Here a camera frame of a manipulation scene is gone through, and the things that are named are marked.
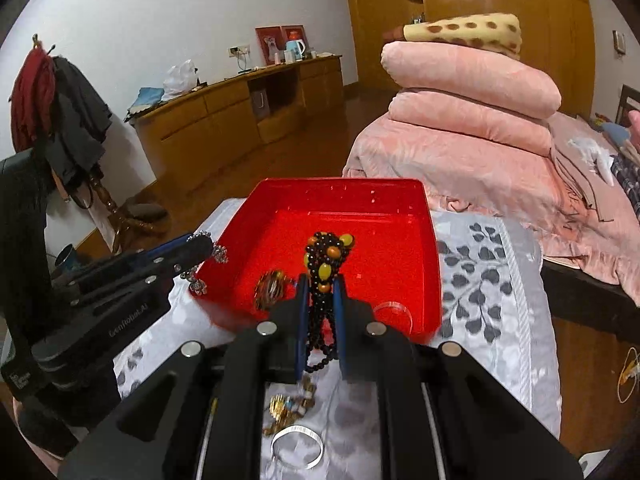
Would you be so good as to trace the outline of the blue cloth on cabinet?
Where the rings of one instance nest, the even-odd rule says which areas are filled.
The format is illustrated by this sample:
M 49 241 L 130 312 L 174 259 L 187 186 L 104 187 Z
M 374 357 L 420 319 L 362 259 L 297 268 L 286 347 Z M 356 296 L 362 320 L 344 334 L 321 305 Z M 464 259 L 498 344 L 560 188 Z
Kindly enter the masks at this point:
M 137 99 L 127 110 L 124 122 L 131 122 L 151 110 L 155 110 L 163 103 L 165 91 L 163 88 L 143 87 L 139 90 Z

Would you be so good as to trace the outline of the red jacket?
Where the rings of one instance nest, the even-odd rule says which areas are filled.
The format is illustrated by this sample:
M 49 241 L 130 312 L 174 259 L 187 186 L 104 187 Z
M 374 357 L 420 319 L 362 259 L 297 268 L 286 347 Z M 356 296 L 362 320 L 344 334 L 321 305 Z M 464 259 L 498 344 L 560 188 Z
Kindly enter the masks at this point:
M 55 90 L 53 60 L 36 42 L 25 58 L 11 94 L 12 144 L 17 153 L 33 148 L 50 134 Z

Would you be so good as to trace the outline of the dark bed headboard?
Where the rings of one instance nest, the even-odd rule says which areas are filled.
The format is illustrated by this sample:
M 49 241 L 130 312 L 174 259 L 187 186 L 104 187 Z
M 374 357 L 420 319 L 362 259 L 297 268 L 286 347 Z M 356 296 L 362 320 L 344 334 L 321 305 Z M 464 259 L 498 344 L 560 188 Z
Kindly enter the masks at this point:
M 620 100 L 617 104 L 616 124 L 629 127 L 629 113 L 632 110 L 640 110 L 640 91 L 623 84 L 622 90 L 620 90 Z

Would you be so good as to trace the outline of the lower pink folded quilt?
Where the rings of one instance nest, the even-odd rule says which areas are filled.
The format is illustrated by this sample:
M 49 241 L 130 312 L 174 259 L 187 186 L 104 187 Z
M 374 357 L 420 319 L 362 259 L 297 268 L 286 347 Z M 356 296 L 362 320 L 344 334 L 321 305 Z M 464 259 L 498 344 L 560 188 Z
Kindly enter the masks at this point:
M 396 122 L 475 136 L 542 157 L 552 151 L 551 133 L 541 122 L 448 93 L 402 90 L 388 114 Z

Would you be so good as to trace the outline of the gold pendant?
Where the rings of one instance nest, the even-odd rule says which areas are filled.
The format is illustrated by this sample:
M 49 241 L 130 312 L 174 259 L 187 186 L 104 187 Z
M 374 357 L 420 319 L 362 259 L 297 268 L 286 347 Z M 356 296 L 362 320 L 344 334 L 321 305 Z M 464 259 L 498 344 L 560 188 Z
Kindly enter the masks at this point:
M 270 270 L 262 274 L 254 288 L 254 306 L 259 311 L 269 311 L 285 296 L 296 281 L 282 270 Z

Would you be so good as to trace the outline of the wooden sideboard cabinet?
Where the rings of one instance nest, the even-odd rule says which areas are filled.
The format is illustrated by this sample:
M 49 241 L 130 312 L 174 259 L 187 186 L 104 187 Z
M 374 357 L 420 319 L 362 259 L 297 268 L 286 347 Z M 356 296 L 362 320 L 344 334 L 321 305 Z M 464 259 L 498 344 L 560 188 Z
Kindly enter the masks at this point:
M 188 93 L 131 119 L 156 180 L 189 194 L 213 174 L 344 103 L 341 58 L 273 65 Z

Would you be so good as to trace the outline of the silver bangle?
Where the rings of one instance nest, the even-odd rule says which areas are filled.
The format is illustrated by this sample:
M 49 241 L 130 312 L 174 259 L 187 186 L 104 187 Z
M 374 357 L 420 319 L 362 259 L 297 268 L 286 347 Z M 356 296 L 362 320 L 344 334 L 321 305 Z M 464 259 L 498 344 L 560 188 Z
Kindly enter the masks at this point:
M 375 319 L 385 325 L 392 326 L 410 336 L 413 329 L 413 317 L 407 307 L 397 301 L 385 301 L 372 309 Z
M 307 471 L 318 467 L 325 450 L 320 434 L 303 425 L 288 426 L 278 431 L 270 442 L 271 459 L 292 471 Z

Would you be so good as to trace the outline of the white plastic bag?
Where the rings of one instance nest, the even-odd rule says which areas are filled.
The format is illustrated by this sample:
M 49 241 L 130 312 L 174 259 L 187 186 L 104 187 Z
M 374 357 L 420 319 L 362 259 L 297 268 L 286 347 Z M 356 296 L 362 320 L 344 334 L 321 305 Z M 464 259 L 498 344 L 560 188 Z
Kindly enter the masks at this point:
M 183 96 L 198 85 L 198 69 L 192 60 L 172 66 L 163 81 L 164 102 Z

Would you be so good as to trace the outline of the red photo frames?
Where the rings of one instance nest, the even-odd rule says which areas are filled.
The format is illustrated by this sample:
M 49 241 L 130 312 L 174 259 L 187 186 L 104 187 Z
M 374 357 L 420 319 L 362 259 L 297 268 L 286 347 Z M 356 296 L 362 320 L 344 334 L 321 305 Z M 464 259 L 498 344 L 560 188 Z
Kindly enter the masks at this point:
M 283 52 L 288 50 L 290 43 L 296 41 L 299 50 L 298 58 L 303 58 L 309 49 L 306 32 L 303 25 L 276 25 L 255 28 L 258 46 L 262 50 L 262 57 L 267 66 L 276 62 L 276 53 L 284 59 Z

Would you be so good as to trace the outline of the plaid folded clothes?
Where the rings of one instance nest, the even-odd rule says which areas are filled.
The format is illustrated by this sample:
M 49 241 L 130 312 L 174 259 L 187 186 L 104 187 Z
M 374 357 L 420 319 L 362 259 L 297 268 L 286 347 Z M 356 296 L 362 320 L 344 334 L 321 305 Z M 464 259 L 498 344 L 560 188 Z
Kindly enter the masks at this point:
M 616 155 L 613 157 L 611 171 L 630 201 L 634 214 L 640 220 L 639 167 L 624 155 Z

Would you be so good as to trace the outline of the wooden coat stand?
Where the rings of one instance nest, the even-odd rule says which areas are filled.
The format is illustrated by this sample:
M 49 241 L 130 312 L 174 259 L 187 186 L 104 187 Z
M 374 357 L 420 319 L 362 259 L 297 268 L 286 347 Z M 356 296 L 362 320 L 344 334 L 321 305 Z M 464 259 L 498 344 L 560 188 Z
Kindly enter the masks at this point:
M 38 35 L 32 36 L 32 46 L 36 42 L 39 42 L 43 47 Z M 50 50 L 44 50 L 47 51 L 51 58 L 54 58 Z M 104 219 L 96 225 L 107 226 L 113 231 L 113 236 L 107 238 L 105 243 L 114 254 L 118 254 L 126 248 L 126 237 L 130 233 L 136 232 L 146 236 L 160 236 L 167 232 L 166 226 L 160 224 L 162 220 L 167 218 L 166 209 L 157 204 L 123 203 L 119 205 L 102 182 L 102 169 L 102 177 L 92 174 L 89 180 L 83 183 L 74 194 L 68 194 L 64 190 L 61 181 L 58 180 L 53 170 L 52 174 L 58 187 L 58 192 L 65 194 L 79 208 L 85 211 L 92 211 L 94 205 L 100 204 L 106 210 Z

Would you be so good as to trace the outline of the red tin box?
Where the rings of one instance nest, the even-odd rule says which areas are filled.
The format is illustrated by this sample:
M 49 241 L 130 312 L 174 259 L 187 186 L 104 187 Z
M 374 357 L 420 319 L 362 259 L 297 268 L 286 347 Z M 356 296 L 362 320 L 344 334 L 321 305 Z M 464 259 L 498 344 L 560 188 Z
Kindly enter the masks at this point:
M 341 276 L 352 298 L 372 309 L 397 301 L 409 309 L 407 336 L 426 344 L 442 318 L 437 243 L 423 185 L 412 179 L 268 179 L 236 205 L 216 240 L 226 262 L 207 259 L 196 301 L 210 320 L 236 332 L 267 311 L 254 288 L 270 270 L 329 295 Z

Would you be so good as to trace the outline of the pink bed sheet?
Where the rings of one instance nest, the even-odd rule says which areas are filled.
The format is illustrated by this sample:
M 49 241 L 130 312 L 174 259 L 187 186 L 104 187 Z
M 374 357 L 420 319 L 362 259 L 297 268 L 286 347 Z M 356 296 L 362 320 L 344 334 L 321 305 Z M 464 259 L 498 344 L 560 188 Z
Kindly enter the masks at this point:
M 639 298 L 639 221 L 618 185 L 605 188 L 613 219 L 602 222 L 548 158 L 386 115 L 358 134 L 343 174 L 416 179 L 434 210 L 513 219 L 533 232 L 545 256 Z

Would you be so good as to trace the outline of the pink folded blanket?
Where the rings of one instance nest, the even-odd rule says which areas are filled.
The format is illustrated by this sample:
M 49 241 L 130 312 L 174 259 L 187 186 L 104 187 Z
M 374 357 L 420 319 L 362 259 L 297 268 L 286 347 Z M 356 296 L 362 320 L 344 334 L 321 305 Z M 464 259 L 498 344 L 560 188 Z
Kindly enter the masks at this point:
M 638 110 L 630 110 L 628 112 L 630 122 L 630 142 L 634 148 L 640 152 L 640 112 Z

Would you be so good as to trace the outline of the blue patterned bin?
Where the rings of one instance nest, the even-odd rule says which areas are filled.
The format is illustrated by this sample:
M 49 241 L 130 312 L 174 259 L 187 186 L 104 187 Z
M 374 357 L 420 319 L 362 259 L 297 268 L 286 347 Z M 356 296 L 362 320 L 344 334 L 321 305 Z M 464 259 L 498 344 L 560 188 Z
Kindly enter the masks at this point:
M 73 244 L 67 244 L 56 256 L 54 268 L 61 274 L 73 272 L 82 267 Z

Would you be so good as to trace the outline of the giraffe pattern pillow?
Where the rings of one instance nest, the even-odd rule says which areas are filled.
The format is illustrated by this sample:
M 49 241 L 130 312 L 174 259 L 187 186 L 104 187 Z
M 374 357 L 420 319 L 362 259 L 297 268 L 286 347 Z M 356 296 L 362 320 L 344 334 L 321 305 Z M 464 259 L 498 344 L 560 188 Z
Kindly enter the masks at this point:
M 457 44 L 500 53 L 517 61 L 522 48 L 520 20 L 510 13 L 473 14 L 402 25 L 384 32 L 383 40 Z

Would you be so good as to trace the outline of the grey leaf pattern table cloth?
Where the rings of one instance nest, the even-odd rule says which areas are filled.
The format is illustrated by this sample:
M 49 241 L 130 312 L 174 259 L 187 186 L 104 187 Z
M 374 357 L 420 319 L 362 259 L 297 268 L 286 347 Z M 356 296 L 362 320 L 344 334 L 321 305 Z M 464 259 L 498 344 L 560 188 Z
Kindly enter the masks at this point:
M 279 335 L 240 339 L 176 281 L 169 312 L 116 361 L 125 396 L 97 479 L 577 479 L 559 442 L 560 375 L 536 240 L 517 223 L 440 212 L 442 326 L 426 346 L 336 291 L 340 356 L 316 403 L 269 431 Z

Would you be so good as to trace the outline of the dark grey coat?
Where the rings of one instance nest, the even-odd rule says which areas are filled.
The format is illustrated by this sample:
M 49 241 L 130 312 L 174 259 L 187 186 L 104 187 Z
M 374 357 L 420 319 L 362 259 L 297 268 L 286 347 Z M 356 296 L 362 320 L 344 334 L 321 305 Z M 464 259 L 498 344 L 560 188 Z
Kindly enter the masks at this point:
M 112 112 L 76 65 L 62 56 L 52 61 L 52 132 L 44 152 L 64 190 L 74 194 L 92 174 L 102 177 L 99 161 Z

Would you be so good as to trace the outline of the blue electric kettle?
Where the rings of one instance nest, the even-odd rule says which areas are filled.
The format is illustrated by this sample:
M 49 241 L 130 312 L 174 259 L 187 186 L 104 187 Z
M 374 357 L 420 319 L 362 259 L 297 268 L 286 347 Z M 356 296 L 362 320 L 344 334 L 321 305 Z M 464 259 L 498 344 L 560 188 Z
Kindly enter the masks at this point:
M 296 61 L 304 58 L 306 44 L 304 43 L 302 34 L 297 29 L 291 29 L 286 33 L 286 50 L 291 51 Z

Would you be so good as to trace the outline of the wall switch panel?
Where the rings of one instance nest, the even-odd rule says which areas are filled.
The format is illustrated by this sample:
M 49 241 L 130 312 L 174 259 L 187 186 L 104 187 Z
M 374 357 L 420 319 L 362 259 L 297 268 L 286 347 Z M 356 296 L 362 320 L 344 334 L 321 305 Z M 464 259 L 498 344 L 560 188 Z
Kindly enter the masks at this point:
M 626 54 L 626 37 L 619 30 L 612 31 L 613 46 L 617 55 L 624 56 Z

